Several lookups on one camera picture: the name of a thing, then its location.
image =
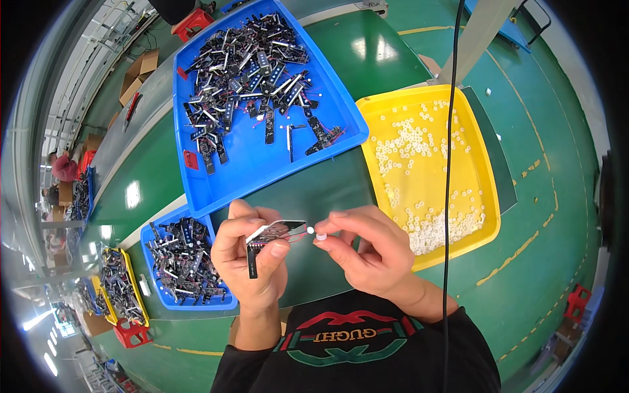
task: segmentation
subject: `red shirt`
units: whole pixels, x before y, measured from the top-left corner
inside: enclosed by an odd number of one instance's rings
[[[64,182],[77,180],[77,163],[64,154],[52,164],[52,175]]]

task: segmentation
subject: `metal pole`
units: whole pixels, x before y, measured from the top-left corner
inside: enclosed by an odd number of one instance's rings
[[[97,274],[96,269],[90,270],[78,270],[76,272],[70,272],[67,274],[53,275],[50,277],[42,277],[40,279],[30,279],[30,280],[10,280],[9,287],[11,289],[24,289],[29,287],[37,287],[43,284],[56,284],[57,282],[63,282],[68,280],[76,280],[82,277],[89,277],[91,275]]]
[[[81,228],[83,221],[42,221],[43,230],[56,230],[57,228]]]
[[[457,58],[456,85],[470,72],[482,53],[494,39],[504,21],[509,17],[516,0],[479,0],[470,16],[461,37]],[[437,79],[428,84],[451,84],[452,54],[445,62]]]

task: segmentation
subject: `red plastic stool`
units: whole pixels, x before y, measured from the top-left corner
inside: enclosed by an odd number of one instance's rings
[[[574,291],[568,295],[568,304],[565,308],[564,317],[570,318],[576,323],[581,323],[581,318],[583,318],[583,312],[586,310],[586,304],[590,296],[592,296],[592,292],[577,283]],[[574,315],[575,311],[579,311],[579,314],[576,316]]]
[[[184,20],[174,25],[170,29],[170,34],[176,34],[183,42],[187,42],[192,36],[198,33],[198,31],[192,30],[193,28],[198,27],[204,29],[213,21],[214,19],[212,19],[207,12],[203,11],[201,8],[197,8],[186,16]]]
[[[147,336],[148,327],[139,325],[135,321],[129,321],[129,328],[123,328],[122,324],[126,322],[126,318],[118,320],[118,324],[114,326],[114,332],[116,337],[120,340],[120,343],[125,348],[135,348],[136,346],[144,345],[146,343],[152,343],[153,340],[149,340]],[[131,337],[137,337],[140,342],[138,344],[131,343]]]

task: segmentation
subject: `finger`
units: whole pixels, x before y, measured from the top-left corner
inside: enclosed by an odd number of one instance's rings
[[[259,218],[258,212],[249,206],[247,202],[242,199],[234,199],[230,204],[230,212],[227,214],[227,218],[241,218],[241,217],[255,217]]]
[[[338,233],[337,237],[343,240],[348,246],[353,247],[353,241],[356,239],[356,232],[341,231]]]
[[[371,218],[373,218],[373,219],[375,219],[377,221],[380,221],[382,224],[386,225],[387,227],[389,227],[389,229],[396,236],[400,237],[400,239],[403,239],[403,235],[406,234],[406,232],[404,232],[396,223],[393,222],[393,220],[391,220],[389,217],[387,217],[387,215],[384,214],[375,205],[361,206],[359,208],[349,209],[349,210],[346,210],[344,212],[331,211],[330,215],[328,216],[327,219],[324,219],[323,221],[320,221],[319,223],[315,224],[314,230],[317,233],[334,233],[334,232],[337,232],[337,231],[343,229],[343,228],[337,228],[330,221],[330,217],[334,216],[335,214],[339,214],[339,213],[362,214],[364,216],[371,217]]]
[[[273,221],[282,219],[279,211],[275,209],[263,208],[261,206],[256,206],[254,209],[258,212],[258,217],[264,218],[267,224],[271,224]]]
[[[330,258],[338,263],[347,273],[357,272],[364,267],[365,262],[358,253],[343,240],[333,235],[328,235],[325,240],[313,241],[313,244],[320,249],[327,251]]]
[[[255,257],[255,263],[258,269],[258,278],[268,278],[276,271],[277,267],[282,263],[291,245],[283,239],[276,239],[268,242],[260,253]]]
[[[226,219],[216,232],[216,240],[212,246],[212,261],[233,260],[237,257],[237,245],[241,236],[249,236],[266,221],[262,218]]]
[[[328,230],[340,228],[341,230],[355,232],[361,238],[369,241],[374,249],[391,258],[406,258],[410,252],[408,235],[406,241],[402,236],[397,236],[388,225],[356,212],[330,212],[327,224]]]

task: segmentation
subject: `wrist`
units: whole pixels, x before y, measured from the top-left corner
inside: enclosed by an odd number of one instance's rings
[[[404,310],[421,302],[425,294],[424,280],[408,272],[395,287],[387,291],[384,296],[381,297],[391,301],[398,308]]]
[[[269,315],[275,314],[279,311],[279,305],[277,301],[269,304],[267,306],[258,306],[258,305],[246,305],[240,304],[240,317],[241,318],[265,318]]]

